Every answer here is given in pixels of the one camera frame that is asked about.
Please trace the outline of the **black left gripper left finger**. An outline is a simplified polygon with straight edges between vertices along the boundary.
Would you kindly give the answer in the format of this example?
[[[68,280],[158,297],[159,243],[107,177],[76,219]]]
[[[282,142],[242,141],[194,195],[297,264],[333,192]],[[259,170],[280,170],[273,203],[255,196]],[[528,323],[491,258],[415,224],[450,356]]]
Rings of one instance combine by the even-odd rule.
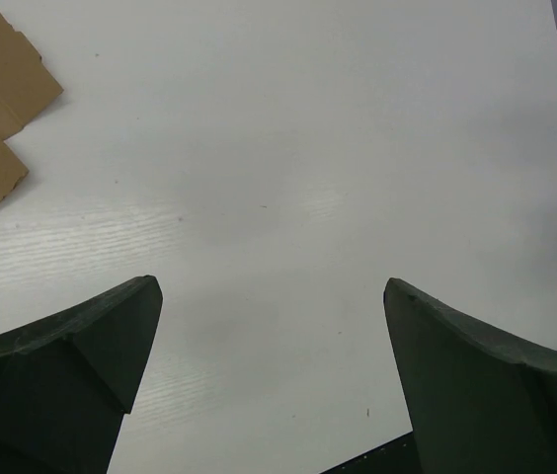
[[[0,334],[0,473],[108,471],[162,303],[138,276]]]

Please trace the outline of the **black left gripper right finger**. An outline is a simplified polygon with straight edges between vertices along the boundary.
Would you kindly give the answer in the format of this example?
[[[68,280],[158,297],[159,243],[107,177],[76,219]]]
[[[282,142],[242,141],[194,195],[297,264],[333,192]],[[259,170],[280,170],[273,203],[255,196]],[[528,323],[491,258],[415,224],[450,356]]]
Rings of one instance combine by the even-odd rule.
[[[557,473],[557,351],[400,278],[386,324],[426,473]]]

